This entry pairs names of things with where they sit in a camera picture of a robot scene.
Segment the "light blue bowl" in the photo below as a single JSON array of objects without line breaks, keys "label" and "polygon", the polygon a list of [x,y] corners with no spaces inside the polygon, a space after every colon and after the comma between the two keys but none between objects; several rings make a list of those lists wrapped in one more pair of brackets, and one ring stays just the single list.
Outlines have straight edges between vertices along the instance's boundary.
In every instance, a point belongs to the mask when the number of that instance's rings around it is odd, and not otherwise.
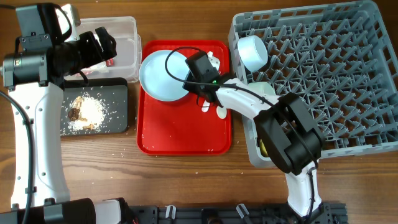
[{"label": "light blue bowl", "polygon": [[242,63],[250,72],[260,70],[268,62],[266,46],[256,35],[239,39],[238,52]]}]

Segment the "light blue plate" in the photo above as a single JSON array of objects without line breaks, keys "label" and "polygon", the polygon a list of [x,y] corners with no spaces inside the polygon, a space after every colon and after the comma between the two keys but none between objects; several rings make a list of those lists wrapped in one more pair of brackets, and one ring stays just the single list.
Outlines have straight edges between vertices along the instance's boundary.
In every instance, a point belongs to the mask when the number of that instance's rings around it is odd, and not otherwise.
[{"label": "light blue plate", "polygon": [[[183,82],[173,79],[165,69],[165,60],[171,50],[158,50],[147,56],[141,64],[139,79],[144,91],[160,101],[176,101],[188,94]],[[186,56],[174,52],[168,59],[169,72],[182,80],[189,74]]]}]

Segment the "pink plastic fork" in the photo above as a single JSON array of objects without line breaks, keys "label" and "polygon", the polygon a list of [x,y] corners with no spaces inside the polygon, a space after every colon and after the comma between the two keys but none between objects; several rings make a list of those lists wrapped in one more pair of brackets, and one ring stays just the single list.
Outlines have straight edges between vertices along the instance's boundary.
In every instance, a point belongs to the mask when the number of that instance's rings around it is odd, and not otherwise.
[{"label": "pink plastic fork", "polygon": [[206,113],[209,108],[211,106],[211,103],[207,102],[206,100],[203,102],[202,106],[201,106],[201,111]]}]

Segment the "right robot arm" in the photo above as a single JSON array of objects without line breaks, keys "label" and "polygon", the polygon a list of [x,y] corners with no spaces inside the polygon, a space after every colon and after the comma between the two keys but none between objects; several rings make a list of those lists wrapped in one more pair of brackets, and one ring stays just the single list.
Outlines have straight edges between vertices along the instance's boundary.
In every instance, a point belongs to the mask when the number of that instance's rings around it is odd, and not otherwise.
[{"label": "right robot arm", "polygon": [[254,121],[267,155],[285,173],[289,206],[312,221],[322,203],[316,173],[324,138],[301,98],[258,93],[238,78],[221,76],[204,51],[185,62],[189,74],[183,87]]}]

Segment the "red snack wrapper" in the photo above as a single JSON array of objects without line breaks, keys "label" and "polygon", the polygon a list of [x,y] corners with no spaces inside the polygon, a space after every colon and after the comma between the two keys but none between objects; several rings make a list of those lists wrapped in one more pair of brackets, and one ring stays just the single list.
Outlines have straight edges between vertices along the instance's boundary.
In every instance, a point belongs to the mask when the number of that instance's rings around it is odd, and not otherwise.
[{"label": "red snack wrapper", "polygon": [[88,68],[84,68],[83,72],[85,75],[91,74],[91,73],[107,73],[109,72],[109,69],[114,66],[114,60],[111,58],[109,60],[100,62],[96,65],[90,66]]}]

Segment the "green bowl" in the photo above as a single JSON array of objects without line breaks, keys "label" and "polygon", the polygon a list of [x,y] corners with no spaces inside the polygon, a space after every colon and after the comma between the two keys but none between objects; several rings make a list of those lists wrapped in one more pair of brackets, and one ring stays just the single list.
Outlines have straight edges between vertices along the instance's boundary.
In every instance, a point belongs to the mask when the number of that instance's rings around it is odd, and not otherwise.
[{"label": "green bowl", "polygon": [[248,84],[248,88],[258,95],[276,95],[273,87],[267,82],[252,82]]}]

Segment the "food scraps and rice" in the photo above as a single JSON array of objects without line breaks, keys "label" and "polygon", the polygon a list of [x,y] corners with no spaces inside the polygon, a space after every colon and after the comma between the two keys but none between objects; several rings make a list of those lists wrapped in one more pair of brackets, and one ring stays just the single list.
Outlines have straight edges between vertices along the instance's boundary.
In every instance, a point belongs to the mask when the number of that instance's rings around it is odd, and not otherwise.
[{"label": "food scraps and rice", "polygon": [[116,93],[96,89],[74,89],[65,92],[61,109],[60,134],[120,133],[127,127],[126,100]]}]

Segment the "yellow plastic cup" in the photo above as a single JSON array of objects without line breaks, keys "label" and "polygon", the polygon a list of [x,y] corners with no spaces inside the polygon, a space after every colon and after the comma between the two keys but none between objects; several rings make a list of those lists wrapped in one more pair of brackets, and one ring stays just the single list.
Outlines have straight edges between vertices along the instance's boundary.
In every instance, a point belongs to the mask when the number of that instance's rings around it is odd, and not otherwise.
[{"label": "yellow plastic cup", "polygon": [[266,150],[266,147],[265,147],[262,139],[259,140],[258,146],[260,148],[261,155],[264,156],[264,157],[269,157],[269,155],[267,153],[267,150]]}]

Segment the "white plastic spoon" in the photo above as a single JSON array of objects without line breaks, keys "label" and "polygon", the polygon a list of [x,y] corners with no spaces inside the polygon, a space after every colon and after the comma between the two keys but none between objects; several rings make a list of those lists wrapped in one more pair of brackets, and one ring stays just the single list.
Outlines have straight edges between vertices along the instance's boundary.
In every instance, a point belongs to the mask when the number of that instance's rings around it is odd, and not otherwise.
[{"label": "white plastic spoon", "polygon": [[218,115],[218,117],[220,119],[225,119],[227,114],[228,114],[228,110],[226,108],[224,108],[224,107],[217,106],[216,114]]}]

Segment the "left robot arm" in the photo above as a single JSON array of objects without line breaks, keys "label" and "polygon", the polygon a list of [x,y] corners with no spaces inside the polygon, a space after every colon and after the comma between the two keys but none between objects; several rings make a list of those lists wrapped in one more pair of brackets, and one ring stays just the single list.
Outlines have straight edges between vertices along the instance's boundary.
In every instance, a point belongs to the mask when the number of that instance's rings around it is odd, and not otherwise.
[{"label": "left robot arm", "polygon": [[16,180],[2,223],[127,223],[122,198],[71,200],[62,166],[60,118],[65,77],[116,56],[104,27],[70,40],[58,22],[62,8],[38,3],[15,9],[21,30],[4,58],[1,96],[14,113]]}]

